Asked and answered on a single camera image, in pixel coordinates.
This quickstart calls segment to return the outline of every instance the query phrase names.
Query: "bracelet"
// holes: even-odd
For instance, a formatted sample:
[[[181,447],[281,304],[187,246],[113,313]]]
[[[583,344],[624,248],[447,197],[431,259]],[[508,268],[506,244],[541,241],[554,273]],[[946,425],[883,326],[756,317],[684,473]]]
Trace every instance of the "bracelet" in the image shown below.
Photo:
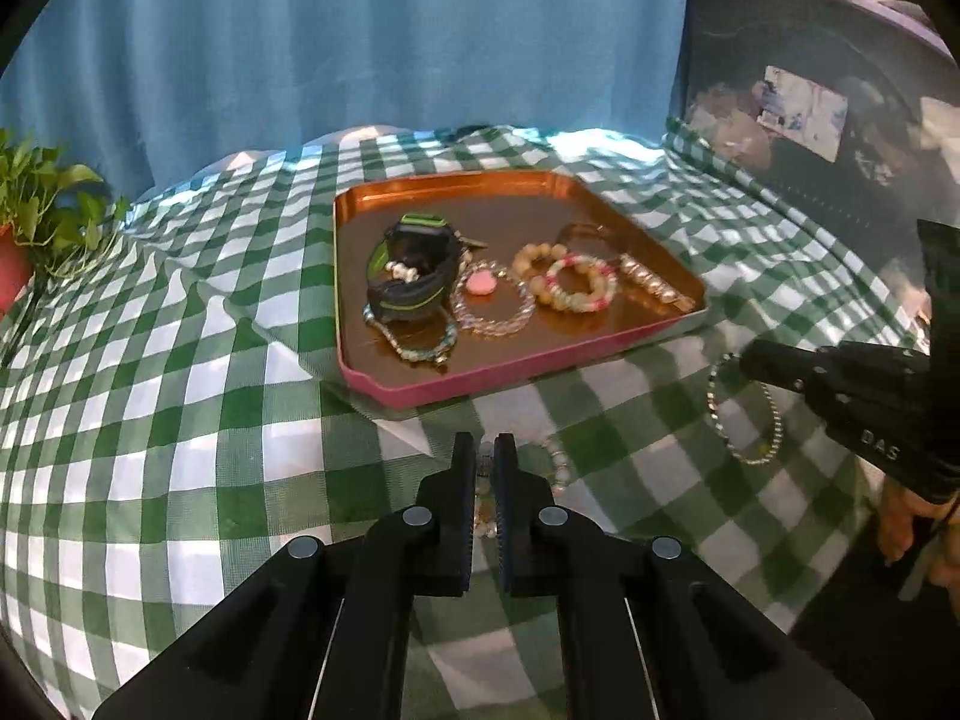
[[[433,362],[434,365],[440,367],[441,365],[446,365],[446,361],[450,356],[450,349],[457,343],[457,323],[453,322],[453,318],[450,317],[450,314],[448,314],[445,309],[440,308],[439,311],[446,320],[446,330],[443,332],[443,338],[440,340],[440,343],[432,349],[407,349],[401,346],[400,342],[394,337],[394,334],[390,332],[390,328],[373,315],[373,309],[371,309],[370,303],[363,307],[363,321],[370,327],[376,327],[376,329],[383,334],[383,337],[387,338],[387,343],[390,343],[390,346],[392,346],[392,349],[401,360],[414,362],[414,364],[416,362]]]
[[[614,251],[623,251],[625,248],[618,234],[603,224],[573,221],[560,230],[560,233],[557,235],[557,242],[560,245],[568,245],[573,238],[591,238],[594,241],[603,241]],[[611,265],[616,264],[616,257],[608,260],[608,262],[610,262]]]
[[[576,269],[578,274],[584,274],[590,280],[590,293],[570,293],[560,286],[558,275],[564,268]],[[534,279],[530,288],[538,293],[541,302],[549,302],[551,308],[557,311],[571,311],[574,314],[593,314],[603,311],[613,301],[616,295],[616,274],[607,263],[599,257],[588,254],[568,254],[557,260],[546,271],[542,282]]]
[[[616,274],[613,268],[599,257],[570,254],[563,244],[527,244],[514,257],[514,273],[522,278],[538,260],[552,262],[546,274],[530,279],[530,292],[545,306],[557,311],[592,314],[603,311],[611,304],[613,295],[616,294]],[[570,295],[560,288],[557,276],[564,268],[575,268],[579,274],[586,275],[592,291]]]
[[[696,306],[693,300],[686,295],[681,295],[678,290],[667,284],[654,271],[651,271],[642,262],[635,260],[628,254],[620,255],[620,272],[629,281],[646,290],[661,303],[676,306],[684,314],[693,311]]]
[[[504,322],[474,317],[467,310],[467,303],[464,301],[464,287],[467,287],[467,282],[473,276],[483,274],[484,271],[497,279],[507,279],[517,289],[517,293],[520,293],[520,300],[522,301],[520,310]],[[454,319],[464,330],[477,333],[479,336],[502,337],[518,333],[530,321],[535,308],[536,298],[530,292],[527,283],[520,276],[512,274],[504,266],[491,260],[478,260],[464,268],[460,278],[457,279],[457,283],[453,286],[453,292],[450,293],[450,310],[453,312]]]
[[[563,244],[527,244],[514,257],[514,273],[526,278],[536,261],[549,260],[552,263],[567,254],[568,249]]]
[[[367,261],[373,317],[382,323],[412,322],[435,314],[450,293],[463,250],[458,233],[442,218],[405,214],[384,231]]]
[[[571,238],[592,238],[603,241],[617,251],[623,251],[626,248],[620,240],[620,237],[603,224],[575,221],[560,230],[560,234],[557,236],[557,242],[558,244],[565,245]],[[621,274],[623,274],[628,281],[637,284],[643,290],[646,290],[647,293],[653,295],[654,298],[657,298],[661,303],[664,303],[664,305],[676,306],[680,312],[684,314],[688,314],[696,307],[696,303],[693,300],[686,295],[681,295],[679,290],[671,287],[664,279],[660,278],[644,264],[635,260],[634,257],[628,254],[621,254],[618,257],[608,260],[608,262],[613,266],[617,266]]]
[[[781,444],[784,442],[784,420],[781,418],[779,409],[776,408],[776,403],[774,403],[774,398],[770,394],[770,389],[768,386],[762,382],[757,382],[757,384],[760,384],[763,389],[763,394],[767,398],[767,403],[770,404],[770,412],[774,415],[774,437],[773,440],[771,440],[770,447],[767,449],[767,451],[758,458],[749,460],[743,457],[739,452],[736,451],[736,449],[733,448],[730,437],[727,435],[727,432],[723,429],[723,425],[720,423],[720,413],[719,410],[717,410],[717,374],[719,374],[720,368],[725,362],[739,359],[740,355],[738,354],[725,354],[720,358],[720,361],[710,369],[709,379],[707,380],[707,410],[709,411],[710,417],[713,420],[713,429],[717,432],[717,435],[720,437],[720,439],[723,440],[723,443],[727,446],[727,451],[733,455],[733,458],[743,464],[747,464],[747,466],[763,466],[776,457],[776,453],[779,452]]]
[[[537,442],[550,455],[553,464],[553,484],[550,493],[553,499],[560,503],[560,497],[573,477],[570,471],[570,460],[553,439],[544,439]],[[477,452],[477,476],[473,488],[473,534],[479,538],[496,538],[496,504],[491,496],[491,465],[493,464],[493,445],[482,443]]]

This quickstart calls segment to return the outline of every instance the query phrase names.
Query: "potted plant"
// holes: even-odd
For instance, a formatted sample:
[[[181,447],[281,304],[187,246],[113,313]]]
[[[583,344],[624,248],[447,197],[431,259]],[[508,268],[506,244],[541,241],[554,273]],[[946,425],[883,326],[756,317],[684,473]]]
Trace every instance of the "potted plant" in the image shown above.
[[[11,143],[0,129],[0,314],[32,272],[63,279],[94,268],[126,215],[126,199],[108,217],[102,196],[78,191],[103,180],[86,165],[59,165],[59,156],[59,148],[34,147],[29,139]],[[75,202],[64,202],[64,193]]]

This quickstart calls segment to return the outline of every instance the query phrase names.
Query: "checkered cloth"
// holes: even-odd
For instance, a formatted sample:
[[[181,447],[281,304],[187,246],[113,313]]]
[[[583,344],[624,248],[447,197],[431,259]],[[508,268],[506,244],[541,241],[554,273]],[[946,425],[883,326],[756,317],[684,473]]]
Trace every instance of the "checkered cloth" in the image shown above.
[[[678,536],[788,628],[844,555],[866,485],[790,394],[779,459],[733,461],[705,418],[709,364],[758,334],[914,338],[856,256],[673,127],[663,151],[507,127],[453,145],[387,136],[287,151],[139,206],[102,268],[40,303],[0,371],[0,620],[54,704],[90,716],[296,533],[355,536],[411,504],[458,430],[514,432],[541,473],[553,437],[573,471],[566,505],[610,532]],[[408,413],[348,391],[334,196],[503,167],[576,175],[631,215],[712,288],[709,324]],[[731,385],[723,413],[757,451],[762,395]],[[553,605],[503,598],[491,565],[496,546],[478,541],[466,599],[416,601],[405,717],[565,716]]]

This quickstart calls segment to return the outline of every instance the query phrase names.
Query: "pink beaded bracelet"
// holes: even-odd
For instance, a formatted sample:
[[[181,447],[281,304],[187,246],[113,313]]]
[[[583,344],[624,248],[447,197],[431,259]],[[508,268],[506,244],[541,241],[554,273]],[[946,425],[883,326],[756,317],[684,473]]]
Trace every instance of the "pink beaded bracelet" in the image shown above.
[[[590,293],[568,293],[560,286],[560,271],[573,268],[578,274],[587,276]],[[546,275],[533,278],[530,290],[541,303],[550,305],[557,311],[570,311],[575,314],[593,314],[610,306],[616,295],[616,273],[599,257],[588,254],[567,254],[560,257]]]

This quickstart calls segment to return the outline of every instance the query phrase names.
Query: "pink heart charm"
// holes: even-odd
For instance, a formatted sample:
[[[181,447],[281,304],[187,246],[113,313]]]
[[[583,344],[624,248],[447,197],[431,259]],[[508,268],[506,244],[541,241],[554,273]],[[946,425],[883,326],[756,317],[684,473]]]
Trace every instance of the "pink heart charm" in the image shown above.
[[[496,289],[496,276],[491,271],[482,269],[469,276],[466,286],[471,295],[489,295]]]

